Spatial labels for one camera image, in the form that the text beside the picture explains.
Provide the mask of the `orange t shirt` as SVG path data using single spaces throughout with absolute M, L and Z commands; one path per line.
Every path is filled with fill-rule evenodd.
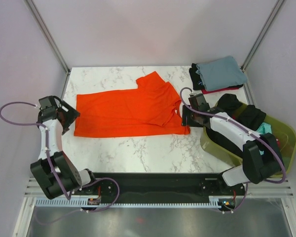
M 111 90 L 76 97 L 74 136 L 87 138 L 189 135 L 182 126 L 181 99 L 157 72 L 136 80 L 136 89 Z

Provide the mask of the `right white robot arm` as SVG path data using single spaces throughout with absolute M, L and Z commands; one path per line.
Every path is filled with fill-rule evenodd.
M 286 170 L 274 135 L 259 134 L 232 119 L 226 112 L 212 107 L 204 112 L 181 102 L 198 115 L 205 127 L 218 132 L 235 144 L 243 154 L 242 165 L 226 170 L 216 182 L 217 191 L 228 194 L 241 183 L 258 184 L 266 181 L 281 184 L 286 180 Z

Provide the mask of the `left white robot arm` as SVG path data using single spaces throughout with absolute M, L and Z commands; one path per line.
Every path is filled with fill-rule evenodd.
M 38 160 L 30 170 L 48 199 L 64 195 L 67 199 L 76 190 L 94 194 L 98 190 L 89 169 L 77 170 L 62 148 L 62 136 L 80 113 L 57 96 L 39 99 L 37 127 L 41 133 L 41 149 Z

